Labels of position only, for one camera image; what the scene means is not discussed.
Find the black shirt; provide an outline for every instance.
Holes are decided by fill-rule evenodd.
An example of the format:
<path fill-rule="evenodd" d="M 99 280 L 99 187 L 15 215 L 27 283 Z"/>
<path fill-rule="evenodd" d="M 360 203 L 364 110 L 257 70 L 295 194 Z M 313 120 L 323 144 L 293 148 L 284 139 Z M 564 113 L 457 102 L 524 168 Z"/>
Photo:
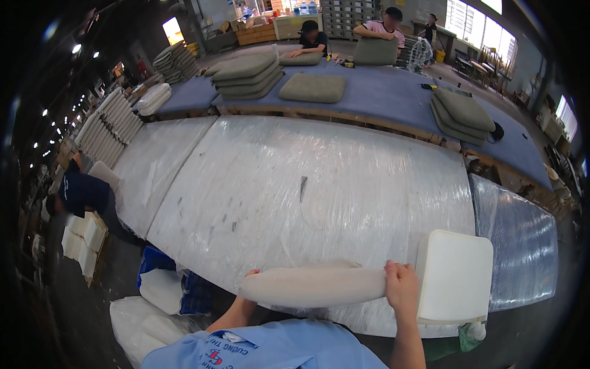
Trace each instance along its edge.
<path fill-rule="evenodd" d="M 424 38 L 428 40 L 429 43 L 432 43 L 432 31 L 437 30 L 436 24 L 428 24 L 426 23 L 426 33 L 424 34 Z"/>
<path fill-rule="evenodd" d="M 324 45 L 324 56 L 328 56 L 328 36 L 324 32 L 318 32 L 317 38 L 314 43 L 311 43 L 305 38 L 304 35 L 301 35 L 299 38 L 299 44 L 303 45 L 303 48 L 316 48 L 319 45 Z"/>
<path fill-rule="evenodd" d="M 64 173 L 60 189 L 57 191 L 68 213 L 84 218 L 84 207 L 89 206 L 102 214 L 109 199 L 110 187 L 107 182 L 80 173 L 74 159 L 70 160 Z"/>

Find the light blue shirt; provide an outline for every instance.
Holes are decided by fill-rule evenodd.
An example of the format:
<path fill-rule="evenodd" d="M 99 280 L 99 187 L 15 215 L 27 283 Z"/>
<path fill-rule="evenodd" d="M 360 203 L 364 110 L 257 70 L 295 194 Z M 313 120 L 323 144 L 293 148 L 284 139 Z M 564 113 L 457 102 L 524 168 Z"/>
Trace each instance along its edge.
<path fill-rule="evenodd" d="M 223 333 L 245 339 L 232 343 Z M 142 369 L 379 369 L 385 364 L 349 331 L 325 321 L 289 319 L 188 334 L 150 352 Z"/>

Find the worker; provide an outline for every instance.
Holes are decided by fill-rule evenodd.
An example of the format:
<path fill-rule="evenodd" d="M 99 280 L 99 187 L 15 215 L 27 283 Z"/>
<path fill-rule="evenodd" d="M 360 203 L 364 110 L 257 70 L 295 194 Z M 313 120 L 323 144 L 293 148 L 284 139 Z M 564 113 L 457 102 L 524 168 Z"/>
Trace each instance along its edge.
<path fill-rule="evenodd" d="M 309 20 L 303 22 L 299 33 L 301 34 L 299 44 L 303 45 L 303 48 L 291 51 L 287 54 L 287 58 L 295 58 L 306 53 L 322 52 L 324 53 L 324 57 L 328 56 L 328 36 L 319 30 L 316 21 Z"/>
<path fill-rule="evenodd" d="M 430 47 L 432 48 L 432 59 L 430 59 L 429 61 L 426 62 L 426 64 L 424 65 L 424 67 L 428 68 L 429 64 L 434 64 L 434 41 L 436 41 L 437 39 L 437 25 L 436 25 L 436 21 L 438 21 L 437 16 L 430 13 L 428 14 L 428 19 L 427 19 L 427 23 L 426 23 L 426 28 L 424 28 L 419 34 L 418 36 L 424 36 L 424 38 L 426 39 L 426 41 L 428 41 L 428 43 L 430 44 Z"/>
<path fill-rule="evenodd" d="M 259 271 L 254 269 L 246 277 Z M 418 279 L 414 269 L 410 264 L 388 260 L 385 272 L 385 295 L 395 310 L 398 327 L 389 367 L 425 369 L 416 323 Z M 255 302 L 238 295 L 229 310 L 209 328 L 150 352 L 141 368 L 386 368 L 338 324 L 289 319 L 247 326 L 255 307 Z"/>
<path fill-rule="evenodd" d="M 382 21 L 368 21 L 355 27 L 352 32 L 361 37 L 382 38 L 391 40 L 394 37 L 398 39 L 398 57 L 405 47 L 405 36 L 399 30 L 402 23 L 403 14 L 398 8 L 390 6 L 385 10 Z"/>
<path fill-rule="evenodd" d="M 60 189 L 47 197 L 45 206 L 49 215 L 67 212 L 84 218 L 85 211 L 96 210 L 111 234 L 121 241 L 145 247 L 146 241 L 121 225 L 115 209 L 114 193 L 109 184 L 102 179 L 80 173 L 81 167 L 80 153 L 77 152 L 64 173 Z"/>

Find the factory floor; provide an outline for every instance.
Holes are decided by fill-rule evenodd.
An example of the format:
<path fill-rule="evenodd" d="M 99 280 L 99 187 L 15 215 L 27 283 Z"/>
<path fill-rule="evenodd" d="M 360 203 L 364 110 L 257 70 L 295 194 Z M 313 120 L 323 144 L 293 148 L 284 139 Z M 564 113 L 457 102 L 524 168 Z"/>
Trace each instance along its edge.
<path fill-rule="evenodd" d="M 290 44 L 296 42 L 281 43 L 280 47 L 292 47 Z M 330 46 L 334 53 L 340 53 L 340 57 L 347 57 L 352 55 L 355 43 L 332 40 Z M 211 65 L 218 60 L 236 54 L 251 53 L 255 48 L 261 47 L 268 48 L 270 45 L 241 48 L 232 53 L 204 57 L 199 60 L 199 64 Z M 512 103 L 490 90 L 471 85 L 444 64 L 435 65 L 427 70 L 427 73 L 435 78 L 442 76 L 443 80 L 455 85 L 460 80 L 461 88 L 486 99 L 513 116 L 527 128 L 542 153 L 542 147 L 547 141 L 544 134 L 538 134 L 540 130 L 532 120 Z M 61 238 L 64 226 L 65 219 L 51 220 L 50 234 L 46 238 L 46 260 L 48 290 L 59 330 L 58 336 L 70 361 L 66 363 L 67 367 L 131 368 L 114 338 L 109 304 L 110 301 L 139 294 L 136 287 L 137 270 L 141 260 L 139 248 L 112 237 L 105 245 L 106 262 L 99 283 L 96 287 L 88 288 L 78 262 L 62 255 Z M 554 298 L 519 309 L 490 314 L 486 339 L 478 347 L 467 353 L 451 354 L 430 362 L 428 368 L 504 369 L 513 364 L 519 369 L 531 367 L 537 356 L 543 352 L 555 328 L 565 319 L 578 282 L 578 273 L 581 271 L 572 217 L 566 217 L 558 224 L 558 239 L 559 276 Z M 215 320 L 221 316 L 233 298 L 232 294 L 216 289 L 211 319 Z M 251 324 L 288 317 L 258 307 Z M 388 362 L 394 339 L 366 335 L 357 337 L 381 360 Z"/>

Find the blue felt table top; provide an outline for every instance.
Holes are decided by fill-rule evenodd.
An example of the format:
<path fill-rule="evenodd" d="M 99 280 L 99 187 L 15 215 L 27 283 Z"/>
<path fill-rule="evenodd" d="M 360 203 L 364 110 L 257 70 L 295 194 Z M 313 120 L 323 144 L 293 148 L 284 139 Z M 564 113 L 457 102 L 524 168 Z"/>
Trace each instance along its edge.
<path fill-rule="evenodd" d="M 189 109 L 207 109 L 219 95 L 211 85 L 210 77 L 193 77 L 188 81 L 172 86 L 170 99 L 158 109 L 158 113 L 177 112 Z M 133 111 L 137 111 L 137 102 Z"/>
<path fill-rule="evenodd" d="M 453 87 L 446 82 L 397 68 L 344 68 L 335 65 L 332 61 L 321 61 L 320 64 L 313 67 L 285 67 L 284 70 L 286 75 L 268 95 L 261 99 L 225 100 L 219 95 L 213 100 L 213 105 L 306 107 L 353 113 L 389 120 L 438 135 L 448 141 L 459 142 L 458 139 L 447 136 L 439 130 L 429 106 L 432 91 L 420 86 L 420 84 L 426 83 Z M 323 104 L 279 99 L 280 89 L 294 74 L 299 72 L 345 76 L 347 85 L 340 102 Z M 509 165 L 551 190 L 551 183 L 541 155 L 526 129 L 498 108 L 477 97 L 476 99 L 490 117 L 502 126 L 505 134 L 504 138 L 495 144 L 490 143 L 493 142 L 490 137 L 484 146 L 463 143 L 464 147 Z"/>

